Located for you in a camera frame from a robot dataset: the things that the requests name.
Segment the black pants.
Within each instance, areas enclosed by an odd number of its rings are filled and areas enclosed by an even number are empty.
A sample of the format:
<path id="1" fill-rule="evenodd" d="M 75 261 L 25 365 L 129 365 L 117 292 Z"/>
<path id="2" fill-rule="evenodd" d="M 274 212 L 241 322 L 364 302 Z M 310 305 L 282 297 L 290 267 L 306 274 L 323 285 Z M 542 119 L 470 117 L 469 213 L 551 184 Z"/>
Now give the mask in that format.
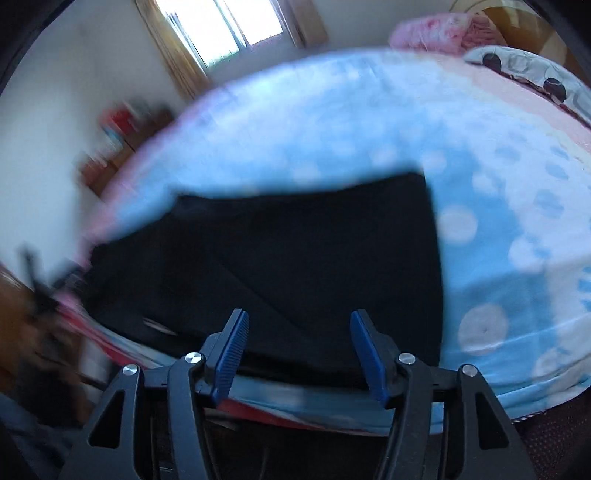
<path id="1" fill-rule="evenodd" d="M 249 314 L 242 375 L 359 389 L 349 318 L 439 363 L 443 282 L 432 197 L 417 173 L 342 190 L 250 198 L 183 195 L 159 219 L 96 246 L 87 314 L 179 357 Z"/>

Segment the brown wooden desk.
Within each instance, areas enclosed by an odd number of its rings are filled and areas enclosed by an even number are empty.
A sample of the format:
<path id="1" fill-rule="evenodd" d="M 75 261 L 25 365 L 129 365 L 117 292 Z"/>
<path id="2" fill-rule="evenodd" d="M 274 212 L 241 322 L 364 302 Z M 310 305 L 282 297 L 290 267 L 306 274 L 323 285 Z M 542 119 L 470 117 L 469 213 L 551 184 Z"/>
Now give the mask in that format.
<path id="1" fill-rule="evenodd" d="M 101 198 L 109 183 L 137 150 L 174 119 L 169 107 L 159 107 L 141 120 L 133 131 L 117 139 L 110 152 L 86 155 L 78 167 L 79 182 L 95 197 Z"/>

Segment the red gift bag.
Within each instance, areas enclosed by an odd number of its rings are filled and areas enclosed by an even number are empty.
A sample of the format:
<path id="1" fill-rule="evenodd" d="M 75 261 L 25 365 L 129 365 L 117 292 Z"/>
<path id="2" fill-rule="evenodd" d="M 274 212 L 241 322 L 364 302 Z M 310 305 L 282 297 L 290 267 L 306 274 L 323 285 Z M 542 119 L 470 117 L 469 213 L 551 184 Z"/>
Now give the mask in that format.
<path id="1" fill-rule="evenodd" d="M 134 116 L 125 106 L 106 110 L 99 119 L 99 125 L 105 132 L 113 132 L 119 137 L 128 136 L 136 131 Z"/>

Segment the pink and blue bed cover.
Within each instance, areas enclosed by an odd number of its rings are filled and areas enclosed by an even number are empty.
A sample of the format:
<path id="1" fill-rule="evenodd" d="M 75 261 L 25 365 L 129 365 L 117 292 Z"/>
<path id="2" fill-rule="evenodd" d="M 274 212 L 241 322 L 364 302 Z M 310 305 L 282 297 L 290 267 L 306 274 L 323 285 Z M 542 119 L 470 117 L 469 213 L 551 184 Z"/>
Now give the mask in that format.
<path id="1" fill-rule="evenodd" d="M 522 421 L 590 392 L 590 93 L 508 48 L 349 50 L 194 101 L 106 189 L 66 324 L 170 365 L 235 308 L 238 417 L 387 432 L 349 337 L 474 365 Z"/>

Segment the left beige curtain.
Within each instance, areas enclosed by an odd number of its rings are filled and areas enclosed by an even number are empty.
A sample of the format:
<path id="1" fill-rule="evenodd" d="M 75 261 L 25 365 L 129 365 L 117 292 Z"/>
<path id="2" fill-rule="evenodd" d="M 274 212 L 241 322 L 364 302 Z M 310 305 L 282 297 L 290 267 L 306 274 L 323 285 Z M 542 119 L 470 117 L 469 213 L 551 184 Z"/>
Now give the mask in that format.
<path id="1" fill-rule="evenodd" d="M 135 0 L 134 4 L 178 93 L 185 100 L 195 100 L 211 89 L 204 68 L 157 2 Z"/>

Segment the beige curtain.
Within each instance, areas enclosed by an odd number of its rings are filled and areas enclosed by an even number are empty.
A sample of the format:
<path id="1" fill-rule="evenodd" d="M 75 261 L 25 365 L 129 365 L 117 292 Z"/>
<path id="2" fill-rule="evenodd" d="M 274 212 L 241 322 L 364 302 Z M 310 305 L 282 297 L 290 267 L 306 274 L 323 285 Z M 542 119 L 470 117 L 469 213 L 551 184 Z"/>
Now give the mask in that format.
<path id="1" fill-rule="evenodd" d="M 211 89 L 204 68 L 157 2 L 135 0 L 134 4 L 178 93 L 185 100 L 195 100 Z"/>
<path id="2" fill-rule="evenodd" d="M 311 0 L 280 1 L 287 31 L 297 48 L 324 45 L 329 40 L 322 17 Z"/>

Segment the far window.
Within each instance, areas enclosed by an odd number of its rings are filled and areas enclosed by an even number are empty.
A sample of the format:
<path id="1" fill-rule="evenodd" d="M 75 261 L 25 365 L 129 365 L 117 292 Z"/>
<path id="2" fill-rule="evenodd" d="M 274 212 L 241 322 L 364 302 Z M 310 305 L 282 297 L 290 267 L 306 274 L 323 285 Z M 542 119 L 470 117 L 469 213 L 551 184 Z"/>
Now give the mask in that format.
<path id="1" fill-rule="evenodd" d="M 205 68 L 284 34 L 279 12 L 269 0 L 176 0 L 156 5 Z"/>

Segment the white pillow with dark dots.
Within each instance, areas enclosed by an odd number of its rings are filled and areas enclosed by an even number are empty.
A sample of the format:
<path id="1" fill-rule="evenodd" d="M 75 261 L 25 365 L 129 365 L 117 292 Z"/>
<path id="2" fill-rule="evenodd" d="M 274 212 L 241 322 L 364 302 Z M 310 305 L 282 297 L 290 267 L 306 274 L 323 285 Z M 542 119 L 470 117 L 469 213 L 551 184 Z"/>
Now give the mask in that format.
<path id="1" fill-rule="evenodd" d="M 495 45 L 472 49 L 463 59 L 525 83 L 590 126 L 590 88 L 556 62 L 528 51 Z"/>

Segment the right beige curtain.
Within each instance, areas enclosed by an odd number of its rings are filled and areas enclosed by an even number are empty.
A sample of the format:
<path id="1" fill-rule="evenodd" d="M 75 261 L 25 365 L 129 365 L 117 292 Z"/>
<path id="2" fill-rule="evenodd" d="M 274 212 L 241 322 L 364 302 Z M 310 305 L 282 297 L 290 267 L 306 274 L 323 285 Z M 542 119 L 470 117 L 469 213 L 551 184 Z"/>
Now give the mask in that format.
<path id="1" fill-rule="evenodd" d="M 324 45 L 329 40 L 322 17 L 311 0 L 280 1 L 287 31 L 297 48 Z"/>

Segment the pink folded blanket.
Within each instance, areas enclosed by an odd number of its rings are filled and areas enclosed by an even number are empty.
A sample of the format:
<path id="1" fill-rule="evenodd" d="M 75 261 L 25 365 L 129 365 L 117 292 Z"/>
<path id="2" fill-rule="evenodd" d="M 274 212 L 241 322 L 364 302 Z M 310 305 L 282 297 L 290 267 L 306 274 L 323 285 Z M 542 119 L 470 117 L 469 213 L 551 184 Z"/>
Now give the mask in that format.
<path id="1" fill-rule="evenodd" d="M 485 14 L 442 13 L 399 23 L 389 45 L 399 50 L 462 56 L 474 48 L 507 43 Z"/>

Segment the cream and wood headboard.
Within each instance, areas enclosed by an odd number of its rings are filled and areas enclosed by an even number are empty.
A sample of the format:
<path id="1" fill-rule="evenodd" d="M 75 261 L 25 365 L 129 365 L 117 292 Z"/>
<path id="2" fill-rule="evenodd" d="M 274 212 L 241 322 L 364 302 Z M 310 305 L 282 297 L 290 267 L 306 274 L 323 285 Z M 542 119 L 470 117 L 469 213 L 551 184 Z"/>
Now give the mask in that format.
<path id="1" fill-rule="evenodd" d="M 572 73 L 583 70 L 558 32 L 524 1 L 455 0 L 454 13 L 485 14 L 512 47 L 550 59 Z"/>

